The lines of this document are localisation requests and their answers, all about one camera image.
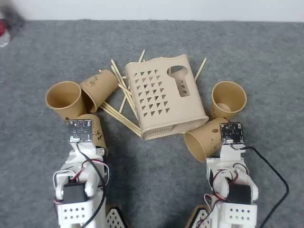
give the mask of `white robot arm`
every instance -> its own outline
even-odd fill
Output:
[[[260,228],[289,193],[289,186],[282,175],[252,146],[244,145],[241,123],[221,123],[222,147],[219,158],[207,158],[207,180],[212,194],[205,194],[209,208],[199,209],[191,223],[191,228],[254,228],[257,224],[258,188],[249,176],[248,168],[241,157],[246,149],[255,153],[276,173],[286,187],[286,193],[265,217]]]
[[[61,228],[107,228],[105,148],[96,148],[92,142],[92,120],[70,120],[69,128],[73,150],[53,175],[58,223]]]

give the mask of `white wire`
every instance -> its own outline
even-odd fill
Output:
[[[106,180],[106,183],[105,183],[105,185],[107,185],[108,183],[109,183],[109,180],[110,180],[110,168],[109,168],[109,166],[106,164],[106,163],[104,163],[103,161],[93,161],[92,160],[92,162],[97,162],[97,163],[99,163],[99,164],[102,164],[102,165],[104,165],[107,169],[108,169],[108,178],[107,178],[107,180]]]
[[[54,189],[56,190],[56,185],[55,185],[55,176],[56,176],[56,174],[58,174],[58,173],[60,173],[60,172],[73,172],[74,173],[74,175],[76,174],[75,173],[75,171],[74,170],[58,170],[58,171],[56,171],[56,172],[54,172],[54,174],[53,174],[53,186],[54,186]]]
[[[207,203],[207,201],[206,201],[206,196],[210,196],[210,198],[211,198],[211,195],[209,195],[209,194],[204,194],[204,196],[203,196],[203,198],[204,198],[204,201],[205,201],[205,203],[208,205],[208,208],[209,208],[209,211],[211,211],[211,206],[209,205],[209,203]]]

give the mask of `brown paper cup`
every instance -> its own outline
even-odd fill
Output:
[[[102,70],[100,74],[91,76],[80,83],[80,87],[85,92],[83,98],[86,109],[95,113],[98,107],[118,87],[118,82],[111,71]]]
[[[77,119],[92,119],[93,120],[93,143],[97,147],[105,147],[105,138],[103,130],[101,129],[101,124],[99,117],[93,114],[84,114],[79,116]]]
[[[45,101],[64,120],[76,119],[86,113],[81,88],[75,82],[65,81],[53,85],[47,91]]]
[[[211,157],[221,146],[220,123],[227,123],[224,118],[216,118],[201,127],[186,132],[185,143],[192,155],[204,162]]]
[[[212,89],[211,118],[223,117],[230,120],[246,105],[245,90],[234,82],[223,81]]]

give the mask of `black cable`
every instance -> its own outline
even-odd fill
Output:
[[[265,163],[273,170],[273,172],[276,173],[276,175],[281,179],[281,181],[284,183],[285,187],[286,187],[286,192],[284,194],[284,196],[274,205],[274,207],[271,209],[271,211],[269,212],[269,214],[266,216],[266,218],[264,219],[264,221],[262,222],[262,224],[260,225],[260,228],[264,227],[264,225],[267,223],[267,221],[269,220],[269,218],[271,217],[271,215],[274,213],[274,211],[278,208],[278,206],[285,200],[285,198],[287,197],[288,193],[289,193],[289,185],[287,183],[287,181],[285,181],[285,179],[282,177],[282,175],[269,163],[269,161],[260,154],[259,151],[257,151],[256,148],[254,148],[253,146],[245,146],[243,148],[240,148],[239,150],[246,150],[246,149],[252,149],[254,150],[254,152],[256,152],[256,154],[265,161]]]
[[[248,175],[248,168],[245,165],[243,165],[242,163],[238,163],[237,162],[237,163],[234,163],[232,167],[234,168],[235,165],[241,165],[241,166],[243,166],[244,169],[246,170],[246,174]]]
[[[82,225],[81,228],[84,228],[86,227],[94,218],[95,216],[98,214],[98,212],[100,211],[102,205],[104,204],[104,200],[105,200],[105,181],[104,181],[104,178],[102,177],[100,171],[98,170],[98,168],[96,167],[96,165],[94,164],[94,162],[87,156],[85,155],[84,153],[82,153],[78,147],[78,144],[77,145],[77,148],[78,148],[78,151],[85,157],[85,159],[87,159],[87,161],[93,166],[93,168],[95,169],[95,171],[97,172],[98,176],[99,176],[99,179],[101,180],[102,182],[102,185],[103,185],[103,196],[101,198],[101,201],[96,209],[96,211],[93,213],[93,215],[88,219],[87,222],[85,222],[85,224]]]

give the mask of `white 3d-printed part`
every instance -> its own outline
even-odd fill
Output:
[[[220,221],[228,224],[255,226],[257,224],[257,206],[255,204],[223,203],[220,216]]]
[[[100,204],[103,192],[98,190],[94,197],[86,202],[58,204],[58,223],[61,228],[70,227],[71,224],[83,224],[87,222],[98,205]],[[105,202],[100,208],[95,218],[88,224],[88,228],[106,228],[105,222]]]
[[[111,209],[106,216],[106,222],[109,228],[125,228],[117,209]]]
[[[59,225],[85,223],[94,213],[93,200],[58,205]]]
[[[206,209],[200,209],[191,228],[196,228],[197,222],[204,219],[207,215],[208,215],[208,212],[206,211]],[[203,223],[199,226],[199,228],[210,228],[210,219],[207,218],[205,221],[203,221]]]

